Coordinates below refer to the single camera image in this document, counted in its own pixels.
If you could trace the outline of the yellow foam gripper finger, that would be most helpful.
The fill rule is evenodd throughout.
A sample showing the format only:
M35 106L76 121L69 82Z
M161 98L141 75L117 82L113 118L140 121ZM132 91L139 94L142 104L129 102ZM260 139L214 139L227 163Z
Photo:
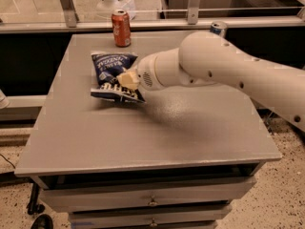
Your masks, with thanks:
M135 70L130 70L121 73L117 76L117 80L122 87L130 90L136 90L140 84Z

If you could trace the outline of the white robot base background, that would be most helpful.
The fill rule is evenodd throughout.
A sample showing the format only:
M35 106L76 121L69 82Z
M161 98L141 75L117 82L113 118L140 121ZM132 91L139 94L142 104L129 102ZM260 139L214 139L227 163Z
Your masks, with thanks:
M130 19L136 16L134 0L100 0L96 6L96 16L99 19L107 20L112 17L115 10L124 10Z

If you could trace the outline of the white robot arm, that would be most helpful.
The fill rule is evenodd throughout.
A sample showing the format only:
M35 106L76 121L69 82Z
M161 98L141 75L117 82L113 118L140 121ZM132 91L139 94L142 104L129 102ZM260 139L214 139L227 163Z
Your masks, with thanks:
M149 91L221 83L305 131L305 72L251 56L209 31L194 32L175 49L145 56L118 75L118 82Z

